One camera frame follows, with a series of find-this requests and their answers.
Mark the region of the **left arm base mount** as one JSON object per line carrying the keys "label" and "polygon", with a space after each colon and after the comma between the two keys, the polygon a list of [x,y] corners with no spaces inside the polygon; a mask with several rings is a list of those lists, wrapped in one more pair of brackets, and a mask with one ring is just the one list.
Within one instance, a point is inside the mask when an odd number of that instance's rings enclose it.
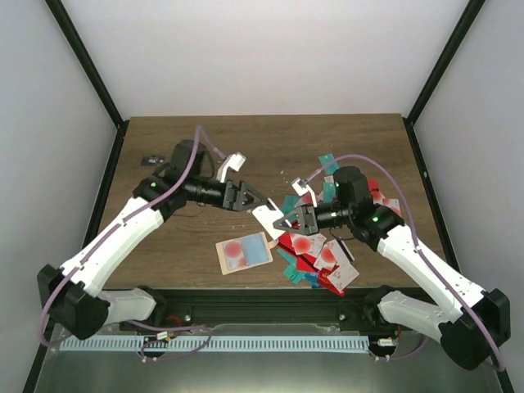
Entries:
{"label": "left arm base mount", "polygon": [[113,291],[124,302],[126,319],[120,322],[123,332],[162,332],[170,328],[192,328],[191,320],[179,317],[171,310],[167,295],[158,289],[139,286],[133,289]]}

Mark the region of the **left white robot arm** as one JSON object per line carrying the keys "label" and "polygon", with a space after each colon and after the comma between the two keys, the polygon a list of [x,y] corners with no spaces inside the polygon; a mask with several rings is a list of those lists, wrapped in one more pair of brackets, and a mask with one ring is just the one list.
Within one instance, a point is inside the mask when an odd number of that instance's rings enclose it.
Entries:
{"label": "left white robot arm", "polygon": [[43,303],[41,323],[52,318],[80,340],[113,323],[138,321],[148,330],[161,329],[168,312],[152,289],[107,291],[104,286],[131,251],[189,201],[245,211],[266,205],[268,199],[244,181],[220,182],[200,175],[182,180],[167,174],[150,175],[84,249],[60,267],[47,264],[38,272]]}

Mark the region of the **white card red circle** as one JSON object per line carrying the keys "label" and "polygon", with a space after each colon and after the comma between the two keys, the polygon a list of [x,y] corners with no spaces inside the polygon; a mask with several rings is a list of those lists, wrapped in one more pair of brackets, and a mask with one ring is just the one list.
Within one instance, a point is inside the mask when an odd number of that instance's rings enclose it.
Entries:
{"label": "white card red circle", "polygon": [[290,234],[291,245],[297,255],[318,256],[327,238],[321,233],[314,235]]}

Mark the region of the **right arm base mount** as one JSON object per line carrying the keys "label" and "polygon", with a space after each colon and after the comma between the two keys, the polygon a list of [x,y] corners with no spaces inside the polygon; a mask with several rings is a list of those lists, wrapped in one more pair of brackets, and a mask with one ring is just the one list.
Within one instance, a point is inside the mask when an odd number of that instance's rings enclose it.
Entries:
{"label": "right arm base mount", "polygon": [[390,323],[380,314],[375,303],[366,298],[344,297],[337,303],[340,329],[362,334],[389,333],[402,325]]}

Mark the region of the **red card black stripe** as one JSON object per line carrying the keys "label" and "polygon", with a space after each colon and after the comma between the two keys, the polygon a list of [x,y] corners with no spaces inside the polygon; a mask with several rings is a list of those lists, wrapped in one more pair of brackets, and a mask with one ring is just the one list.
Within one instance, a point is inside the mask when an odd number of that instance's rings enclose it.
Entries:
{"label": "red card black stripe", "polygon": [[316,259],[309,259],[305,255],[299,255],[296,259],[296,269],[306,273],[318,273],[320,269],[315,266]]}

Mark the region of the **beige card holder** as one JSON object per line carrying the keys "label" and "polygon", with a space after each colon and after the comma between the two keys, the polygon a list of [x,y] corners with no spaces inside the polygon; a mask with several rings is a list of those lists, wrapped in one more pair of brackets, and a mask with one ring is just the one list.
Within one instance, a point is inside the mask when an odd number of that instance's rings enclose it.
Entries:
{"label": "beige card holder", "polygon": [[216,243],[221,273],[228,275],[271,263],[272,249],[277,244],[278,240],[269,242],[264,232]]}

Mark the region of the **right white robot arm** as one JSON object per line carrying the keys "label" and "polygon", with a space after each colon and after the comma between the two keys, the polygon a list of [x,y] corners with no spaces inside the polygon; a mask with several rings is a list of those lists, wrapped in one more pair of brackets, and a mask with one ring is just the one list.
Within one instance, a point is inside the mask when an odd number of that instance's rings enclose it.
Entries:
{"label": "right white robot arm", "polygon": [[273,227],[309,236],[323,228],[346,226],[353,237],[408,274],[431,298],[424,302],[388,286],[364,308],[375,330],[402,325],[440,343],[461,368],[473,370],[488,359],[504,371],[500,347],[511,336],[509,299],[465,278],[431,251],[391,208],[364,200],[302,205],[273,221]]}

